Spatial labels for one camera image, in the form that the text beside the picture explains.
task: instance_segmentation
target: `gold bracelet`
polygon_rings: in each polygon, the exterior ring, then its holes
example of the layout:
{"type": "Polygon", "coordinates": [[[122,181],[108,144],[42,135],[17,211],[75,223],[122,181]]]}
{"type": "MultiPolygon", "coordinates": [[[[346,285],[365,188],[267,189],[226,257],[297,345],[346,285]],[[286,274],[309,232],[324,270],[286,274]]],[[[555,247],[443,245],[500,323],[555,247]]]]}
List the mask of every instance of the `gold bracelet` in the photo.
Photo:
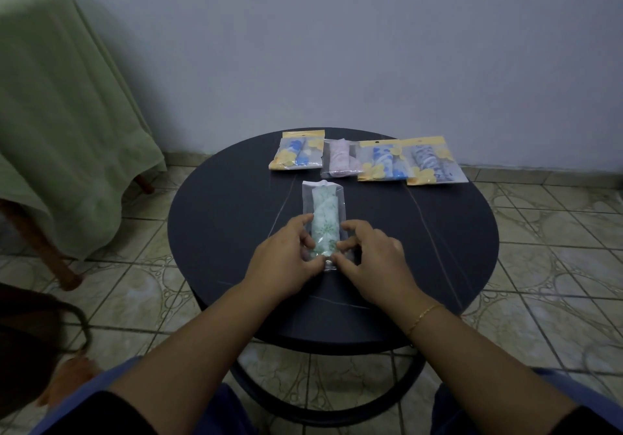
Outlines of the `gold bracelet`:
{"type": "Polygon", "coordinates": [[[409,338],[409,337],[411,336],[411,332],[412,332],[412,331],[413,331],[413,330],[417,327],[417,324],[418,324],[418,323],[420,323],[420,321],[424,318],[424,316],[425,316],[427,313],[429,313],[429,312],[430,312],[431,310],[433,310],[434,308],[437,308],[437,307],[443,307],[443,306],[444,306],[443,304],[439,304],[439,303],[437,303],[437,304],[433,304],[433,305],[431,305],[429,308],[427,308],[424,312],[422,312],[422,313],[420,314],[420,316],[419,316],[419,317],[417,317],[416,322],[415,322],[413,325],[411,325],[411,327],[409,328],[409,331],[406,333],[407,338],[409,338]]]}

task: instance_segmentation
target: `black sleeve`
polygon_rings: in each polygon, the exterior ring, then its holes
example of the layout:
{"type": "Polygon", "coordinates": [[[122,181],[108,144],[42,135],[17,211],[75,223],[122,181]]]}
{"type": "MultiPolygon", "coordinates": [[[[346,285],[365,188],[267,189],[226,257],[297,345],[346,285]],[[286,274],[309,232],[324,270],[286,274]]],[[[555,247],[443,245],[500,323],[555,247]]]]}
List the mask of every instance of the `black sleeve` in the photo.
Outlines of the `black sleeve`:
{"type": "Polygon", "coordinates": [[[578,407],[562,419],[550,435],[569,433],[598,433],[599,435],[620,434],[621,431],[603,420],[588,407],[578,407]]]}
{"type": "Polygon", "coordinates": [[[112,392],[96,392],[59,419],[45,435],[111,434],[157,435],[137,410],[112,392]]]}

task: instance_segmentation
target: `forearm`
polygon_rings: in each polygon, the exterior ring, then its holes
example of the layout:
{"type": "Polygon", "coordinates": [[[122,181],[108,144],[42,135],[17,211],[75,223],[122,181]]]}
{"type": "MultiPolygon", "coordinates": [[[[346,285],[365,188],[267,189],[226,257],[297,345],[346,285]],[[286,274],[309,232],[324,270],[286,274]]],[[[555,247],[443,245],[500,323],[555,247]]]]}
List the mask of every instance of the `forearm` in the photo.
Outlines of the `forearm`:
{"type": "MultiPolygon", "coordinates": [[[[435,300],[419,290],[388,310],[403,329],[435,300]]],[[[434,308],[410,333],[439,377],[483,433],[546,434],[576,404],[445,308],[434,308]]]]}
{"type": "Polygon", "coordinates": [[[110,387],[160,434],[191,433],[231,364],[276,302],[239,284],[110,387]]]}

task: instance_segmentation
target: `wooden leg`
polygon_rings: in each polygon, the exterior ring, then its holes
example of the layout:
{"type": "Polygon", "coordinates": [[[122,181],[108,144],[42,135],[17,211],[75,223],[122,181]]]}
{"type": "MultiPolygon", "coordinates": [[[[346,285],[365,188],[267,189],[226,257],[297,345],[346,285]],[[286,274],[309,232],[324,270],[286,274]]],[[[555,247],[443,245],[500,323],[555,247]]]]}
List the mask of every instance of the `wooden leg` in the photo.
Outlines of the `wooden leg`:
{"type": "Polygon", "coordinates": [[[37,252],[41,260],[52,271],[52,274],[56,276],[61,289],[73,290],[82,283],[82,277],[67,267],[60,258],[58,250],[45,238],[45,235],[20,204],[0,199],[0,212],[37,252]]]}
{"type": "Polygon", "coordinates": [[[138,176],[134,178],[134,182],[136,182],[136,184],[138,184],[141,187],[141,189],[143,189],[143,192],[145,194],[154,193],[154,186],[152,186],[149,182],[147,182],[147,179],[145,179],[141,174],[138,174],[138,176]]]}

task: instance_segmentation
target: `white wall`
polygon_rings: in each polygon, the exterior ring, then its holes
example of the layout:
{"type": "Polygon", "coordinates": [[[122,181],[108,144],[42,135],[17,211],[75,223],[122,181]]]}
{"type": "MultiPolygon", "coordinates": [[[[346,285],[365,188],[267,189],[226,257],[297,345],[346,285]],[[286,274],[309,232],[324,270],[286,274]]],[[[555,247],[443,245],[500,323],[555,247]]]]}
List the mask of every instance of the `white wall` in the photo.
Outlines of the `white wall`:
{"type": "Polygon", "coordinates": [[[344,126],[623,169],[623,0],[78,0],[166,151],[344,126]]]}

